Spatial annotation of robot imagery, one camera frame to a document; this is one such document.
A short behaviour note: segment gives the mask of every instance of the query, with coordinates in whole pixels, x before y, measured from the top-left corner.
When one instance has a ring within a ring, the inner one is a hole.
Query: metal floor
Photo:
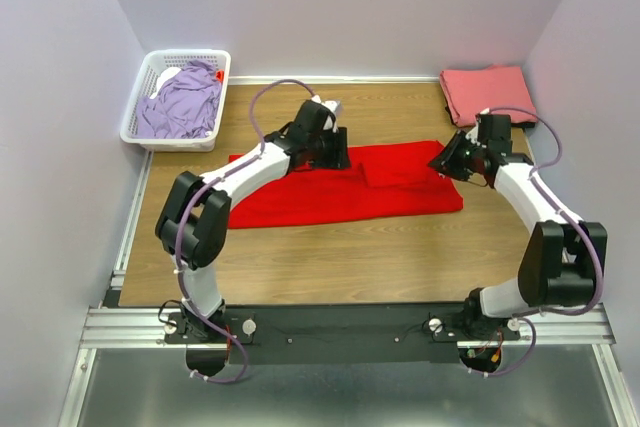
[[[87,427],[617,425],[590,345],[540,346],[497,379],[445,364],[294,365],[230,386],[190,379],[181,349],[108,349],[87,394]]]

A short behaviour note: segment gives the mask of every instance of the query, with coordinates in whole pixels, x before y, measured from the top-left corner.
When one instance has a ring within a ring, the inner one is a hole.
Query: wire
[[[300,82],[299,80],[295,80],[295,79],[278,80],[278,81],[273,82],[273,83],[265,86],[264,88],[260,89],[258,91],[258,93],[256,95],[254,95],[254,97],[251,99],[251,102],[249,104],[249,121],[251,122],[251,125],[253,126],[253,130],[255,130],[256,134],[258,135],[258,138],[260,139],[260,153],[254,155],[250,159],[247,159],[245,162],[242,162],[241,164],[237,165],[236,167],[233,167],[233,168],[229,169],[228,171],[226,171],[225,174],[224,174],[225,177],[233,175],[233,174],[239,172],[240,170],[244,169],[245,167],[251,165],[256,160],[258,160],[262,156],[262,154],[264,153],[264,149],[266,148],[266,144],[265,144],[265,140],[264,140],[264,134],[262,133],[262,130],[260,130],[260,126],[258,125],[258,122],[256,121],[256,118],[255,118],[255,115],[254,115],[256,102],[258,101],[258,99],[263,94],[265,94],[266,92],[268,92],[269,90],[271,90],[275,86],[280,85],[280,84],[285,84],[285,83],[291,83],[291,84],[300,85],[300,86],[304,87],[305,89],[307,89],[307,91],[309,92],[309,94],[311,94],[312,97],[315,95],[315,93],[313,92],[311,87],[309,87],[304,82]],[[242,376],[245,374],[245,372],[247,371],[247,368],[249,367],[249,355],[247,354],[247,351],[244,348],[244,346],[242,345],[242,343],[240,343],[240,341],[236,337],[234,337],[230,332],[226,331],[225,329],[222,329],[222,328],[218,327],[216,324],[211,322],[202,312],[200,312],[200,309],[198,309],[198,306],[189,297],[189,292],[188,292],[188,290],[186,288],[186,285],[185,285],[185,282],[184,282],[184,273],[185,273],[185,270],[186,270],[187,267],[182,262],[182,240],[184,238],[184,230],[185,230],[185,227],[187,225],[187,220],[189,219],[189,215],[191,214],[191,211],[196,206],[196,204],[199,202],[199,200],[202,198],[202,196],[206,192],[208,192],[209,189],[211,189],[211,187],[215,186],[216,184],[218,184],[221,181],[222,181],[222,177],[216,177],[212,181],[210,181],[207,184],[203,185],[200,188],[200,190],[198,190],[194,194],[194,196],[189,200],[189,202],[187,203],[187,206],[184,209],[184,213],[182,214],[182,218],[180,219],[180,223],[178,224],[178,233],[176,234],[175,259],[176,259],[176,268],[177,268],[177,272],[178,272],[178,285],[180,286],[180,291],[182,292],[183,303],[185,303],[187,305],[187,307],[189,307],[189,310],[191,310],[191,312],[193,312],[193,314],[198,319],[200,319],[207,327],[213,329],[217,333],[223,335],[230,342],[232,342],[238,348],[240,353],[242,354],[242,359],[243,359],[243,361],[242,361],[242,369],[240,370],[240,372],[235,377],[218,379],[218,378],[213,378],[213,377],[208,377],[208,376],[202,375],[202,374],[200,374],[199,372],[197,372],[195,370],[192,371],[192,374],[195,377],[198,377],[198,378],[204,380],[205,382],[209,382],[209,383],[213,383],[213,384],[230,384],[230,383],[237,382],[238,380],[240,380],[242,378]]]
[[[558,205],[555,199],[551,195],[549,195],[549,193],[547,193],[547,191],[542,187],[542,185],[538,182],[537,177],[535,176],[535,174],[539,170],[556,165],[562,158],[563,148],[562,148],[562,142],[560,141],[560,137],[558,136],[558,133],[555,131],[555,129],[551,127],[551,125],[547,121],[545,121],[535,112],[531,112],[530,110],[522,109],[520,107],[496,107],[493,109],[489,109],[489,113],[502,112],[502,111],[522,112],[525,114],[532,115],[533,117],[538,119],[540,123],[542,123],[547,129],[549,129],[549,132],[551,132],[551,135],[555,139],[556,144],[558,146],[558,153],[556,154],[555,158],[548,162],[544,162],[540,165],[534,165],[533,168],[531,169],[531,172],[529,173],[529,180],[531,181],[535,189],[540,193],[540,195],[547,201],[547,203],[553,209],[555,209],[558,215],[560,215],[560,217],[562,217],[562,219],[565,220],[576,231],[576,233],[584,243],[587,249],[587,252],[589,253],[589,256],[591,257],[591,262],[593,263],[593,268],[594,268],[594,273],[596,278],[593,297],[584,307],[581,307],[575,310],[556,309],[554,307],[547,307],[544,309],[541,308],[540,311],[544,310],[546,312],[552,312],[554,314],[569,315],[569,316],[578,316],[578,315],[586,314],[591,309],[593,309],[596,305],[598,305],[598,302],[600,302],[600,299],[602,298],[602,291],[604,289],[604,286],[603,286],[604,279],[602,276],[602,264],[600,262],[600,258],[598,257],[596,248],[593,245],[593,242],[591,241],[591,239],[589,238],[589,235],[580,226],[580,224],[576,222],[569,214],[567,214],[564,211],[564,209],[560,207],[560,205]]]
[[[528,324],[529,328],[531,329],[531,344],[529,344],[529,348],[524,353],[524,355],[522,357],[520,357],[520,359],[517,362],[515,362],[512,365],[510,365],[509,367],[506,367],[503,370],[497,370],[496,372],[482,372],[480,370],[475,370],[475,369],[471,369],[470,368],[469,372],[475,372],[475,373],[480,374],[480,375],[482,375],[484,377],[502,377],[503,375],[510,374],[514,370],[520,368],[529,359],[529,357],[531,357],[531,354],[533,353],[533,349],[535,348],[536,342],[538,340],[538,333],[536,332],[536,327],[535,327],[535,325],[533,325],[533,322],[531,322],[526,317],[515,317],[515,318],[517,320],[521,320],[522,322],[525,322],[526,324]],[[504,341],[504,338],[501,337],[500,346],[498,347],[499,349],[502,349],[503,341]]]
[[[180,308],[181,311],[182,311],[184,306],[182,305],[182,302],[180,302],[179,300],[171,299],[171,300],[165,300],[162,303],[162,305],[160,306],[160,308],[158,309],[158,321],[163,323],[164,325],[170,325],[171,327],[176,327],[177,328],[178,324],[175,321],[170,320],[169,318],[167,318],[167,320],[164,320],[162,317],[160,317],[162,315],[162,312],[164,311],[164,309],[167,307],[167,304],[176,304]]]
[[[481,354],[482,352],[484,352],[485,350],[487,350],[487,347],[489,347],[489,345],[491,344],[491,342],[493,342],[493,338],[496,336],[496,334],[500,332],[500,329],[496,329],[493,331],[493,334],[491,334],[491,337],[489,337],[489,340],[487,340],[486,344],[484,344],[479,351],[476,352],[476,355]]]

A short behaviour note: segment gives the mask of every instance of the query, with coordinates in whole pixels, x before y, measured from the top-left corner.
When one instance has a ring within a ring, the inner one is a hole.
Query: gray wall
[[[117,130],[143,52],[116,0],[0,12],[0,424],[57,425],[141,164]]]
[[[605,305],[615,351],[640,405],[640,0],[563,0],[526,64],[534,101],[565,145],[544,177],[570,207],[609,231]],[[538,160],[549,135],[532,136]]]
[[[437,75],[524,62],[560,0],[119,0],[146,50],[215,47],[234,75]]]

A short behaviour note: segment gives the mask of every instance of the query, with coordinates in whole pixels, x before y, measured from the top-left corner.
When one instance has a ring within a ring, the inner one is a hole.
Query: purple cloth
[[[222,85],[216,70],[201,60],[188,62],[164,83],[155,99],[138,101],[140,139],[196,139],[207,136],[220,102]]]

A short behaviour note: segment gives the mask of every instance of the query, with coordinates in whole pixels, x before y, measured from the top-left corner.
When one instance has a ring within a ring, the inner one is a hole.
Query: screw
[[[247,319],[242,323],[242,331],[247,335],[253,334],[256,328],[257,325],[253,319]]]
[[[439,334],[442,332],[442,321],[437,317],[433,317],[429,320],[429,330],[434,334]]]
[[[520,322],[518,322],[518,319],[509,319],[509,322],[507,322],[507,328],[512,332],[517,332],[520,330]]]
[[[178,327],[173,324],[164,324],[164,333],[167,335],[175,334]]]

